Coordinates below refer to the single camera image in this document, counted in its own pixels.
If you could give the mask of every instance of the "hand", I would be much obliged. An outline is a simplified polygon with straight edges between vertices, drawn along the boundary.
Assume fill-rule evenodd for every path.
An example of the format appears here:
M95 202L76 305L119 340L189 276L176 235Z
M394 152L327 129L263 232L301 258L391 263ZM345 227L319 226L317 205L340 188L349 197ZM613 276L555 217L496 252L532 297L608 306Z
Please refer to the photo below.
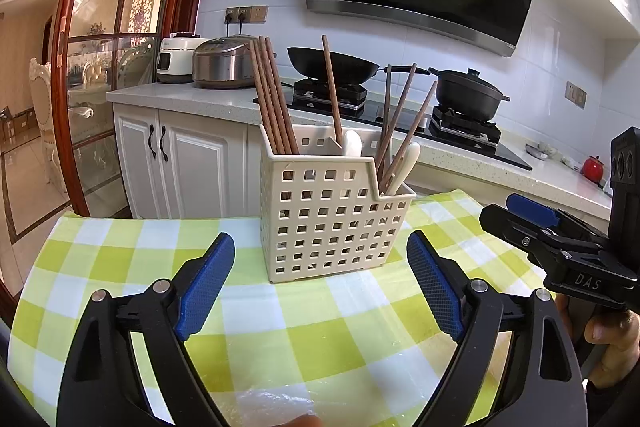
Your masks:
M569 335L573 337L568 304L569 297L562 294L556 296L556 307ZM584 338L591 344L609 344L589 375L589 380L598 389L617 384L636 367L640 355L640 319L634 312L611 311L591 317L584 328Z
M276 425L275 427L322 427L322 421L318 416L312 414L303 414L290 422L282 425Z

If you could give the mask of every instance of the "red kettle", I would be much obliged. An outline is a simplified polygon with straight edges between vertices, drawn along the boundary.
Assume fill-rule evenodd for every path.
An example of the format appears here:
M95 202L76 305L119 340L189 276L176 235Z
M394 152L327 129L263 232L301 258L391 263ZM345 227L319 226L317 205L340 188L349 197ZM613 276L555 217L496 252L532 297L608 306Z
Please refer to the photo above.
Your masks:
M593 183L600 183L604 174L604 165L600 161L600 156L589 156L582 166L582 174Z

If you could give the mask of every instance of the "wooden chopstick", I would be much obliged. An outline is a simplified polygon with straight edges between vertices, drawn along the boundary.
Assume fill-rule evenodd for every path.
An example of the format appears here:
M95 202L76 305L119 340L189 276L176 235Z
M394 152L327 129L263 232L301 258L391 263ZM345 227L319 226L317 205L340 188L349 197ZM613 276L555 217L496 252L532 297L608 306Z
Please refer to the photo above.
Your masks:
M394 111L394 117L391 119L391 123L389 124L389 132L385 134L384 139L382 140L382 144L379 145L378 154L376 155L376 169L380 169L380 164L385 157L386 148L389 147L389 142L391 142L391 136L393 135L396 125L398 124L398 118L400 118L400 113L402 112L402 106L404 105L404 100L406 99L407 94L409 93L409 87L411 86L411 82L414 79L415 68L418 67L418 64L414 62L413 66L411 66L411 71L409 71L409 76L406 79L406 83L404 84L404 89L402 90L402 94L400 95L400 100L398 100L398 105L396 106L396 110Z
M276 90L276 84L273 80L273 71L271 71L271 63L267 56L267 45L264 37L258 38L258 49L260 50L260 58L262 59L262 68L266 73L266 83L269 87L269 93L271 96L271 103L273 105L273 113L276 118L276 127L280 134L280 140L282 142L283 154L291 154L291 146L289 145L289 138L287 137L287 130L284 125L284 116L282 114L282 108L280 107L280 100L278 100L278 93Z
M298 143L296 142L296 135L293 132L293 126L291 125L291 117L289 116L289 108L287 107L287 101L284 99L284 93L282 92L282 84L280 83L280 75L278 74L276 57L273 54L273 48L271 47L271 39L267 37L264 39L264 41L267 46L267 55L269 57L269 62L271 63L271 71L273 73L273 80L276 86L276 92L278 93L280 109L282 110L282 116L284 117L284 126L287 131L287 138L289 139L289 146L291 147L291 153L300 154L300 150L298 149Z
M329 41L326 35L322 36L322 47L324 48L324 64L326 66L326 79L329 84L329 97L331 98L331 112L334 115L335 141L342 147L342 124L340 123L340 108L338 107L338 95L335 92L334 68L331 65L331 53L329 51Z
M382 131L380 131L380 140L378 143L382 145L382 141L389 132L389 105L391 104L391 64L386 67L386 85L385 85L385 108L382 113ZM384 159L380 165L380 169L378 169L378 183L382 181L382 174L385 168L388 167L388 156L384 156Z
M264 96L264 87L262 85L262 80L260 79L260 70L258 69L258 56L255 53L255 45L253 41L249 41L249 52L251 54L251 63L254 67L255 90L258 93L258 105L260 106L262 125L264 126L264 130L269 138L271 150L277 154L276 142L273 137L273 129L271 128L271 119L269 118L269 111L267 110L267 103Z
M267 77L264 73L264 66L262 64L262 60L260 60L260 43L257 44L256 50L256 62L258 64L258 74L260 76L260 81L262 83L262 90L264 92L264 101L267 106L267 114L269 115L269 120L271 121L271 129L273 130L273 139L276 143L276 149L274 153L276 154L284 154L284 145L282 144L282 136L280 135L280 128L278 126L278 120L276 119L276 114L273 108L273 102L271 98L271 92L269 90L269 84L267 82Z
M429 101L431 100L433 93L436 91L437 84L438 84L437 80L434 81L433 84L431 84L431 89L427 93L427 97L424 99L424 102L422 102L420 111L418 111L418 114L415 116L414 123L411 124L411 128L409 129L409 132L404 137L404 140L402 141L402 145L400 146L400 149L398 149L398 152L396 153L394 160L391 162L390 167L386 170L384 176L382 177L382 187L386 188L388 182L391 181L391 177L394 175L394 173L398 169L398 166L400 165L400 160L402 159L402 156L404 156L404 153L406 152L406 148L409 147L409 144L411 143L411 139L414 137L415 130L418 129L418 124L420 123L420 120L422 120L422 118L424 117L425 111L427 111Z

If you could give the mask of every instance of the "cardboard box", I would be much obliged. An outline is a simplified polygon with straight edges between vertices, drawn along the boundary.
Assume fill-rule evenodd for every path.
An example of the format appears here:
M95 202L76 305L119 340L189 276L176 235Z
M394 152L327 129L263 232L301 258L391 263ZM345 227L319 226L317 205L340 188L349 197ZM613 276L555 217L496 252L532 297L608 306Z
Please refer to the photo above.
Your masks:
M29 129L38 128L38 119L36 118L36 112L33 109L29 109L27 111L27 122L29 124Z
M5 120L2 123L2 130L4 131L4 139L9 140L15 136L15 127L13 120Z
M26 112L22 112L14 117L14 129L15 134L24 133L29 130L29 121L27 120Z

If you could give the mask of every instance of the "white spoon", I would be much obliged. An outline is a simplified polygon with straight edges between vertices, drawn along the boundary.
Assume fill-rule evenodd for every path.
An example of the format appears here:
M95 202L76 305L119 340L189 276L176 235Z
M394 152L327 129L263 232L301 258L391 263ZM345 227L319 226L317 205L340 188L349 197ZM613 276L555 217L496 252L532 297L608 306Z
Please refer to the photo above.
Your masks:
M353 129L342 135L342 156L359 158L362 155L362 138Z
M400 188L400 185L402 185L406 177L409 175L409 172L411 172L415 163L418 161L418 156L420 156L420 144L411 142L409 147L406 148L406 152L401 159L398 172L396 172L391 183L389 183L389 188L385 190L385 196L396 195L398 188Z

